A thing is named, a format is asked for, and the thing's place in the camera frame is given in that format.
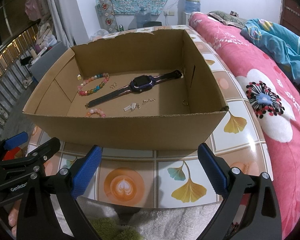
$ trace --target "watch face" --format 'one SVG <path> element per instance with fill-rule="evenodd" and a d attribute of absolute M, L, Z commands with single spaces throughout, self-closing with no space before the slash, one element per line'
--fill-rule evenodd
<path fill-rule="evenodd" d="M 140 87 L 143 85 L 147 85 L 151 83 L 151 79 L 149 78 L 149 76 L 143 75 L 143 76 L 139 76 L 133 79 L 133 84 L 136 87 Z"/>

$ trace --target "curtain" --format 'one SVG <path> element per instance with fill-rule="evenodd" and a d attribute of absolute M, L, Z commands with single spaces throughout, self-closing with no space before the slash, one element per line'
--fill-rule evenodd
<path fill-rule="evenodd" d="M 67 8 L 67 0 L 47 0 L 52 15 L 53 24 L 57 34 L 57 40 L 70 48 L 74 45 L 74 37 L 71 31 L 71 22 L 68 13 L 64 10 Z"/>

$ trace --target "floor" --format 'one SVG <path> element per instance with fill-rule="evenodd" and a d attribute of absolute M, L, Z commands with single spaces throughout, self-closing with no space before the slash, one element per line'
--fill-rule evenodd
<path fill-rule="evenodd" d="M 22 109 L 28 101 L 30 95 L 34 91 L 36 84 L 33 82 L 20 96 L 18 102 L 15 104 L 13 110 L 11 111 L 9 118 L 4 126 L 4 130 L 1 135 L 1 139 L 10 138 L 17 135 L 23 131 L 27 132 L 29 138 L 35 127 L 26 115 L 22 113 Z"/>

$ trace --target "black watch strap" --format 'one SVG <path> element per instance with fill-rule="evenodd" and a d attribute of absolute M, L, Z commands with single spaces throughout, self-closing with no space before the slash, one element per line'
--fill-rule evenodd
<path fill-rule="evenodd" d="M 96 98 L 96 99 L 93 99 L 91 100 L 88 104 L 87 104 L 87 108 L 91 108 L 91 107 L 94 107 L 96 105 L 99 105 L 101 103 L 104 103 L 106 101 L 109 101 L 111 99 L 114 99 L 114 98 L 117 98 L 119 96 L 122 96 L 124 94 L 128 94 L 130 93 L 132 90 L 130 88 L 130 85 L 126 85 L 124 86 L 123 88 L 120 88 L 118 90 L 115 90 L 109 94 L 106 94 L 102 97 L 99 97 L 99 98 Z"/>
<path fill-rule="evenodd" d="M 182 77 L 182 73 L 179 70 L 175 70 L 173 72 L 163 74 L 161 76 L 153 77 L 156 84 L 159 84 L 163 81 L 169 80 L 169 79 L 177 79 Z"/>

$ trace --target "pink blanket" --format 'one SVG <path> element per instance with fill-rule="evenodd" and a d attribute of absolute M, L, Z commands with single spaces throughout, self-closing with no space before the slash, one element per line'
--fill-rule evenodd
<path fill-rule="evenodd" d="M 276 63 L 240 35 L 240 29 L 202 13 L 193 13 L 189 25 L 227 64 L 259 119 L 271 158 L 284 239 L 300 218 L 300 95 Z"/>

